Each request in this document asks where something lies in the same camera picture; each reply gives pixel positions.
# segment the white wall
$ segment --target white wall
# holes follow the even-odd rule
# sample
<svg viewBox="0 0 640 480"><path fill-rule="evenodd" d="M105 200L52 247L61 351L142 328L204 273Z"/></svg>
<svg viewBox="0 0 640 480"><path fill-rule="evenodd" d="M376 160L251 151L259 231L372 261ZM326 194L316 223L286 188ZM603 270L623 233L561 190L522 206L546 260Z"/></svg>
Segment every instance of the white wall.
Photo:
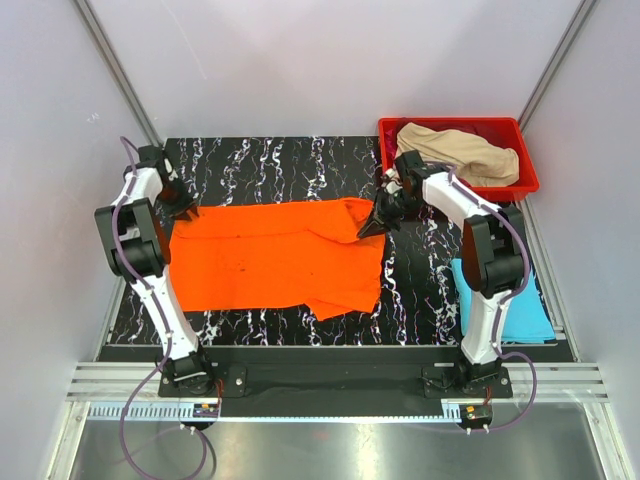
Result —
<svg viewBox="0 0 640 480"><path fill-rule="evenodd" d="M70 1L0 15L0 476L44 478L114 285L93 220L142 136Z"/></svg>
<svg viewBox="0 0 640 480"><path fill-rule="evenodd" d="M161 136L518 117L579 0L91 0Z"/></svg>
<svg viewBox="0 0 640 480"><path fill-rule="evenodd" d="M600 2L526 132L531 197L585 360L640 473L640 2Z"/></svg>

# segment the red plastic bin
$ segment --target red plastic bin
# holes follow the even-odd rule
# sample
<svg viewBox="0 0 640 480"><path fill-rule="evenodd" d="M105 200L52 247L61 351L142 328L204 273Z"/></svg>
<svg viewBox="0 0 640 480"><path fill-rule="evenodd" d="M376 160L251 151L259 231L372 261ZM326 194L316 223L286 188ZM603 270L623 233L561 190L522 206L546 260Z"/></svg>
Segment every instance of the red plastic bin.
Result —
<svg viewBox="0 0 640 480"><path fill-rule="evenodd" d="M461 130L484 137L496 147L513 148L518 153L520 161L519 180L508 187L471 187L485 200L517 202L524 200L529 193L540 188L538 176L531 163L518 122L509 117L381 118L378 128L383 171L393 167L398 148L396 136L407 123L415 123L436 131Z"/></svg>

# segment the black metal plate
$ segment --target black metal plate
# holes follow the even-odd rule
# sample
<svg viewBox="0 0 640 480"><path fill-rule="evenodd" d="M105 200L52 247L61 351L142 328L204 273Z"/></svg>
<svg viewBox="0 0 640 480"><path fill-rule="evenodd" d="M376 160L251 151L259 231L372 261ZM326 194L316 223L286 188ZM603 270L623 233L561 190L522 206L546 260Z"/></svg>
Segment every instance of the black metal plate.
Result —
<svg viewBox="0 0 640 480"><path fill-rule="evenodd" d="M448 363L458 359L458 347L454 345L425 346L375 346L375 347L205 347L209 358L219 363L244 364L371 364L402 363L428 365ZM566 340L544 345L503 345L502 351L525 353L534 362L573 362L571 348ZM159 346L105 345L100 351L99 362L153 362L162 358ZM519 359L507 360L518 363Z"/></svg>
<svg viewBox="0 0 640 480"><path fill-rule="evenodd" d="M422 369L423 378L429 378L439 380L442 378L442 374L453 367L424 367ZM429 399L442 399L442 398L474 398L484 399L487 397L487 390L484 387L478 388L473 391L462 392L456 388L448 388L442 390L428 383L424 383L424 396ZM502 367L500 369L500 375L498 379L491 384L491 397L492 398L513 398L513 390L511 388L511 379L509 378L509 371Z"/></svg>
<svg viewBox="0 0 640 480"><path fill-rule="evenodd" d="M433 416L419 365L249 365L242 398L225 400L223 417Z"/></svg>

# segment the black marble table surface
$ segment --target black marble table surface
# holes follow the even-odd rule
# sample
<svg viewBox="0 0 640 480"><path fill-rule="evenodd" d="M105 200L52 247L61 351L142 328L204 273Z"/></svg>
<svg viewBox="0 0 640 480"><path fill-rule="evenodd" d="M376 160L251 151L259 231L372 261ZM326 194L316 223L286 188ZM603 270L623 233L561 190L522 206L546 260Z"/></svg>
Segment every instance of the black marble table surface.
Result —
<svg viewBox="0 0 640 480"><path fill-rule="evenodd" d="M251 205L340 197L373 199L380 161L377 137L170 139L167 152L199 205ZM159 208L167 233L171 221ZM460 339L451 260L460 231L425 207L387 234L382 293L372 314L319 322L306 306L188 312L205 346L430 345ZM154 345L159 338L126 288L109 344Z"/></svg>

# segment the beige cloth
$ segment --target beige cloth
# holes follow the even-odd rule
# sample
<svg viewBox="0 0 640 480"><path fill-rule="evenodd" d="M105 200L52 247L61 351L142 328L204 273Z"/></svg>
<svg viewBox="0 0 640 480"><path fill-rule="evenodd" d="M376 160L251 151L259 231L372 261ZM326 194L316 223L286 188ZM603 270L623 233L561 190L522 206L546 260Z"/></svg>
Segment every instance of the beige cloth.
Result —
<svg viewBox="0 0 640 480"><path fill-rule="evenodd" d="M456 175L474 187L506 187L518 181L518 154L512 148L494 147L484 138L459 130L436 132L415 123L398 133L396 157L418 150L425 162L458 167Z"/></svg>

